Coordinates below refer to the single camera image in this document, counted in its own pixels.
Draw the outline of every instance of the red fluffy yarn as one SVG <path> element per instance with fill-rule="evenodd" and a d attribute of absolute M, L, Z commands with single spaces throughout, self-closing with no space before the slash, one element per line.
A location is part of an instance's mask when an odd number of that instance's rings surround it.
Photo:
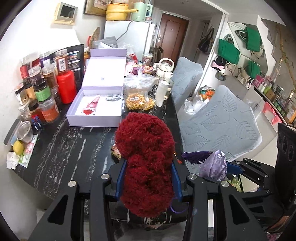
<path fill-rule="evenodd" d="M 174 196 L 171 164 L 175 142 L 156 116 L 129 113 L 116 131 L 116 146 L 127 159 L 121 201 L 139 217 L 156 217 Z"/>

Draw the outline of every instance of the door handle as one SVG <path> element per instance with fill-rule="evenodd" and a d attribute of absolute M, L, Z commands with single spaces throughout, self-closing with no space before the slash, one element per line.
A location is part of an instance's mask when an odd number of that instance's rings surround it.
<path fill-rule="evenodd" d="M 159 43 L 161 39 L 163 38 L 161 37 L 161 35 L 159 35 L 157 42 Z"/>

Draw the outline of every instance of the purple gift box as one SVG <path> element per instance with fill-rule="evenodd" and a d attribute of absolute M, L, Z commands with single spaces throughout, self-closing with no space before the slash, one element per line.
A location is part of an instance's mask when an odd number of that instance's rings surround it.
<path fill-rule="evenodd" d="M 83 78 L 82 87 L 68 112 L 70 126 L 118 127 L 121 122 L 122 100 L 110 102 L 106 96 L 123 97 L 126 49 L 91 49 L 91 58 Z M 95 115 L 85 115 L 82 109 L 96 95 L 101 95 Z"/>

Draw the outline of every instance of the red tube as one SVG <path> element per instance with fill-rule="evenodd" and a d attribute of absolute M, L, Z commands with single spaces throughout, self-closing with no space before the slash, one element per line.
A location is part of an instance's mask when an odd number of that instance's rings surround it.
<path fill-rule="evenodd" d="M 64 74 L 58 75 L 57 84 L 62 103 L 72 103 L 77 94 L 74 73 L 68 70 Z"/>

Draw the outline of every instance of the white refrigerator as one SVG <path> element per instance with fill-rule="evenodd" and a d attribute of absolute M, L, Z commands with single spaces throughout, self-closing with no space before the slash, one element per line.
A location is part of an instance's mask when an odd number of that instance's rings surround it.
<path fill-rule="evenodd" d="M 142 60 L 143 54 L 148 54 L 150 46 L 154 45 L 155 24 L 136 21 L 106 21 L 104 38 L 115 36 L 118 39 L 118 47 L 124 43 L 133 45 L 138 60 Z"/>

